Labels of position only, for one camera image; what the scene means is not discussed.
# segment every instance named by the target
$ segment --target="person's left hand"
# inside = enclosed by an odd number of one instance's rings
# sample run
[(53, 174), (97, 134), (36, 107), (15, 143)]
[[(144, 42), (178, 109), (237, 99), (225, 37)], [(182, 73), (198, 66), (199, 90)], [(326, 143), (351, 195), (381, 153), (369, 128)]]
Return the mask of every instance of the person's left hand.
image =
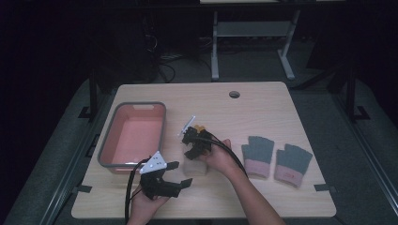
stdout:
[(138, 186), (131, 194), (131, 196), (136, 195), (131, 200), (129, 225), (146, 225), (156, 211), (170, 199), (169, 197), (155, 196), (154, 200), (150, 200), (141, 188)]

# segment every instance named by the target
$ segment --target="forearm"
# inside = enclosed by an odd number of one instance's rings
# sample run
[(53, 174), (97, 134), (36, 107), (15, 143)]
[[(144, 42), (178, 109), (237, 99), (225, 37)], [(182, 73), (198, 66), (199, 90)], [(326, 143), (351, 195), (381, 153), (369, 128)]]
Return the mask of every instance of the forearm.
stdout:
[(251, 225), (284, 224), (281, 217), (239, 168), (227, 172)]
[(127, 225), (146, 225), (150, 219), (145, 219), (143, 217), (131, 217)]

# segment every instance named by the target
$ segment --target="wooden table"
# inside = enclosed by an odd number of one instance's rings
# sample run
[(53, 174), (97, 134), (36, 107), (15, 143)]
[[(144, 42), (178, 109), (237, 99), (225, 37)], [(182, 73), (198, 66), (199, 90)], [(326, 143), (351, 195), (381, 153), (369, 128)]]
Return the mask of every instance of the wooden table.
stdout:
[[(239, 98), (229, 93), (238, 91)], [(275, 152), (286, 143), (313, 152), (298, 113), (282, 82), (230, 82), (122, 85), (100, 134), (89, 164), (84, 186), (72, 209), (76, 218), (122, 218), (128, 181), (127, 175), (112, 174), (97, 161), (97, 154), (115, 107), (126, 101), (161, 101), (167, 108), (162, 155), (180, 166), (167, 172), (166, 181), (178, 182), (192, 177), (191, 187), (181, 190), (156, 214), (155, 218), (244, 218), (237, 195), (220, 173), (208, 170), (205, 176), (186, 176), (182, 171), (183, 144), (177, 134), (194, 114), (194, 124), (203, 125), (219, 139), (230, 139), (232, 149), (242, 161), (241, 145), (252, 135), (275, 142), (270, 178), (251, 178), (283, 218), (324, 218), (336, 213), (328, 191), (316, 191), (314, 185), (325, 184), (316, 158), (310, 162), (300, 188), (274, 180)], [(140, 177), (136, 176), (133, 188)]]

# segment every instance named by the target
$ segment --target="table leg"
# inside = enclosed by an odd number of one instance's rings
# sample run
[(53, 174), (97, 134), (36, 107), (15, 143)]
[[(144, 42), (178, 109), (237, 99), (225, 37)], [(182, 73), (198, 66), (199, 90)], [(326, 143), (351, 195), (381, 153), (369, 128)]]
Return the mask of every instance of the table leg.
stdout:
[(219, 78), (219, 59), (217, 58), (217, 11), (215, 11), (213, 23), (213, 52), (211, 53), (211, 80), (217, 81)]
[(281, 59), (281, 63), (284, 69), (284, 73), (286, 74), (287, 79), (294, 80), (295, 75), (293, 73), (292, 68), (290, 67), (289, 61), (287, 60), (287, 51), (289, 50), (290, 43), (292, 42), (293, 35), (295, 34), (296, 25), (299, 20), (300, 10), (296, 10), (293, 16), (292, 22), (290, 23), (289, 30), (286, 36), (286, 42), (280, 50), (278, 50), (279, 58)]

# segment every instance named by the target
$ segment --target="hole in table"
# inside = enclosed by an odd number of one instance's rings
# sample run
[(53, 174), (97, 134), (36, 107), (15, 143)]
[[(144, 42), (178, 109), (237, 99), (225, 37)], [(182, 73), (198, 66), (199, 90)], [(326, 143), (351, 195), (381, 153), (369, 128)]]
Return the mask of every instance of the hole in table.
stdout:
[(229, 97), (231, 98), (239, 98), (240, 97), (240, 93), (237, 91), (232, 91), (229, 93)]

